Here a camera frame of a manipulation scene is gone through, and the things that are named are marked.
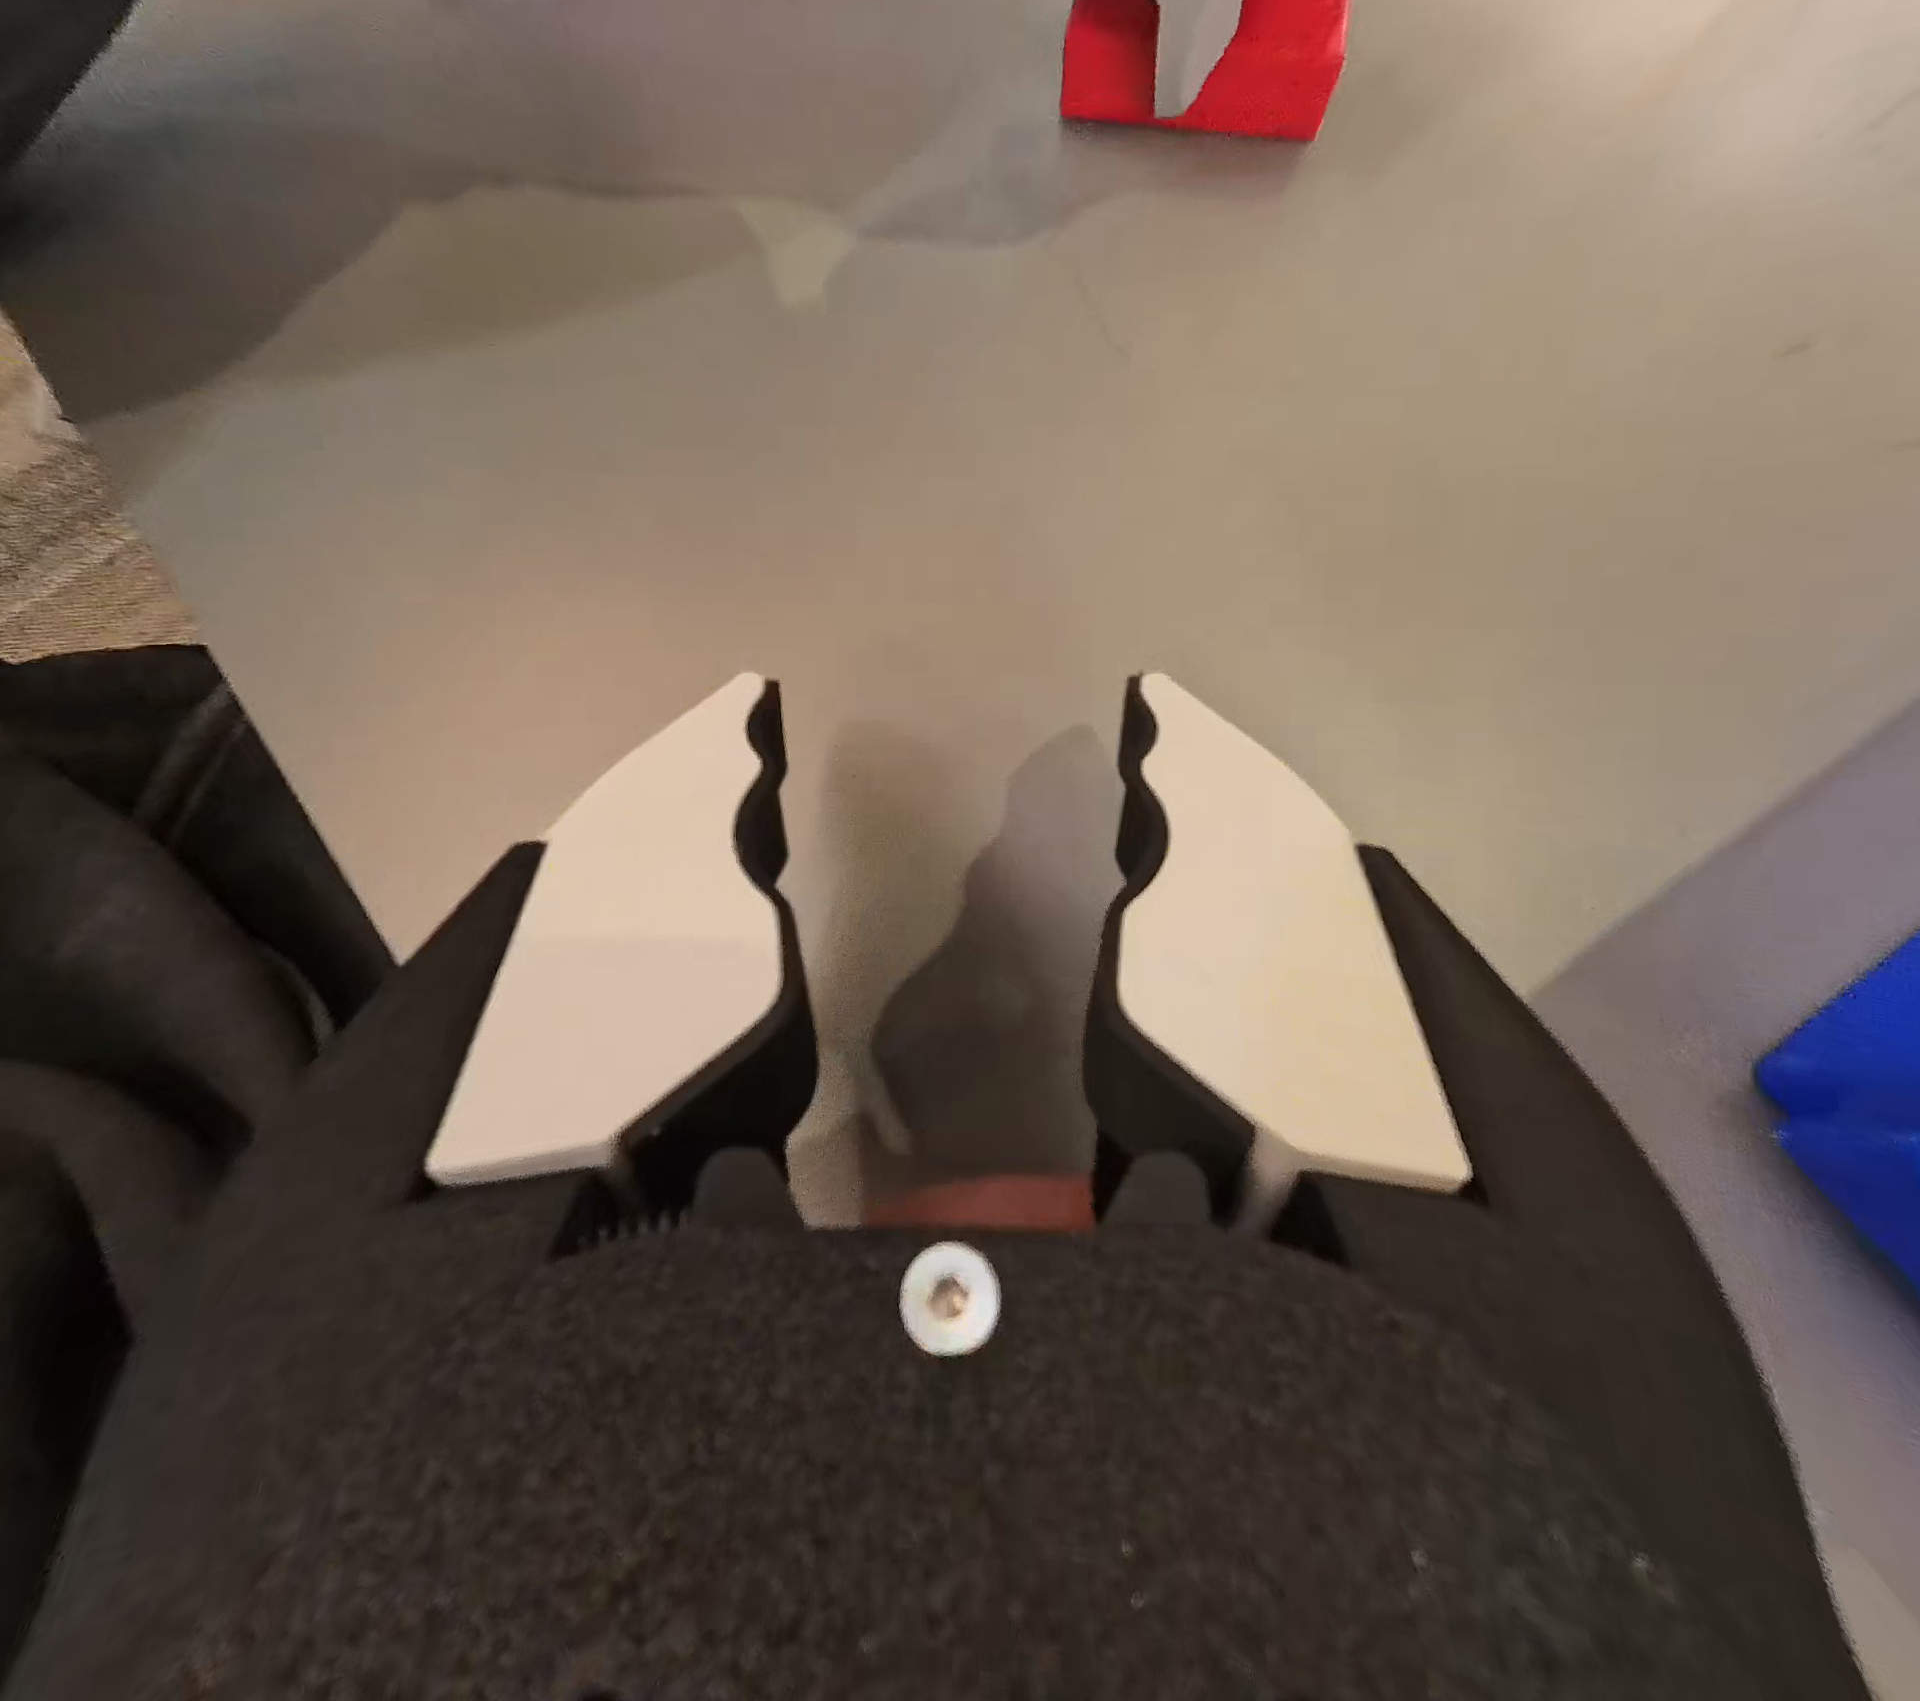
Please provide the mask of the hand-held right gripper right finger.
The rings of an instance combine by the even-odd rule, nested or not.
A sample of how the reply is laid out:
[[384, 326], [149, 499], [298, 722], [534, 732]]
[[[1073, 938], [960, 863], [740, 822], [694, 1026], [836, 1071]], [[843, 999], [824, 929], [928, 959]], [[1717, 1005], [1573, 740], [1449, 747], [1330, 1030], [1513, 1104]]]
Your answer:
[[1185, 1161], [1267, 1231], [1301, 1174], [1451, 1199], [1474, 1167], [1361, 852], [1327, 801], [1168, 673], [1129, 676], [1117, 890], [1081, 1036], [1091, 1206]]

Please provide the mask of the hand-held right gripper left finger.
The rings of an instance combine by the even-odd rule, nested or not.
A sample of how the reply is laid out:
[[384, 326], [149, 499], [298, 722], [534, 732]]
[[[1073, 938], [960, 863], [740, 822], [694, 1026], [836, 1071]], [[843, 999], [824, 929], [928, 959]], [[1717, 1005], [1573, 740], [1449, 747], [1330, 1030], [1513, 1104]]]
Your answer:
[[788, 1176], [817, 1089], [780, 890], [780, 682], [735, 673], [553, 819], [423, 1174], [438, 1191], [587, 1172], [652, 1214], [708, 1163]]

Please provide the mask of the red two-stud toy block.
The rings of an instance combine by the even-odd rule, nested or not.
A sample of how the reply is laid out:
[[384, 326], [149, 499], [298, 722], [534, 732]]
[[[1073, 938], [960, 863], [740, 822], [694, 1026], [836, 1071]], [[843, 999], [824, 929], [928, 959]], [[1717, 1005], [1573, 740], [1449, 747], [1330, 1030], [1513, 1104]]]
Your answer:
[[1195, 97], [1156, 112], [1162, 41], [1156, 0], [1071, 0], [1062, 50], [1060, 117], [1073, 123], [1307, 143], [1324, 125], [1346, 63], [1352, 0], [1241, 0]]

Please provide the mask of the blue plastic storage bin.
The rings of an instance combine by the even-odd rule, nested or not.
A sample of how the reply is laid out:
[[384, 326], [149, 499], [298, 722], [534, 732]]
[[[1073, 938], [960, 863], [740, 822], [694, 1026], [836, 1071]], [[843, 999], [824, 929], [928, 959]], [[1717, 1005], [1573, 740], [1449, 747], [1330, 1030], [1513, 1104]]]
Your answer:
[[1772, 1136], [1836, 1216], [1918, 1293], [1918, 937], [1751, 1066]]

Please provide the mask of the grey desk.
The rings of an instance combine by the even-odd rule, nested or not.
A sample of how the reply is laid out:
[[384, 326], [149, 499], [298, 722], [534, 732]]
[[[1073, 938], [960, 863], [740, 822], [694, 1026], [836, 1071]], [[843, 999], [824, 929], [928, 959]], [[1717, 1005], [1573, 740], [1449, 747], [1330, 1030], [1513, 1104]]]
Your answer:
[[4, 307], [400, 951], [741, 670], [833, 1063], [1062, 1051], [1163, 670], [1605, 1089], [1915, 1686], [1915, 1309], [1750, 1063], [1915, 924], [1915, 0], [1356, 0], [1301, 149], [1068, 0], [144, 0]]

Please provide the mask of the person's right hand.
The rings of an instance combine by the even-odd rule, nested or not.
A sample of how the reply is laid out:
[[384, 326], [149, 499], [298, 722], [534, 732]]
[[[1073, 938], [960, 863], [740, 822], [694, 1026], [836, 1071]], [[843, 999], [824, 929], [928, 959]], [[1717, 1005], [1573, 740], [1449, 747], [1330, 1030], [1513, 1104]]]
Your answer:
[[945, 1236], [969, 1231], [1081, 1234], [1096, 1227], [1096, 1214], [1085, 1176], [989, 1174], [875, 1196], [862, 1224]]

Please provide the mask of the black swivel chair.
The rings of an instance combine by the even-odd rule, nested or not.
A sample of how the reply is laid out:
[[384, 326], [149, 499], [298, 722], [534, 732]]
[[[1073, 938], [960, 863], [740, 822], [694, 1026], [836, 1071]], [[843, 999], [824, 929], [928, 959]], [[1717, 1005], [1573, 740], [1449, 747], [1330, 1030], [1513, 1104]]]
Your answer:
[[204, 646], [2, 663], [5, 1063], [230, 1140], [391, 968]]

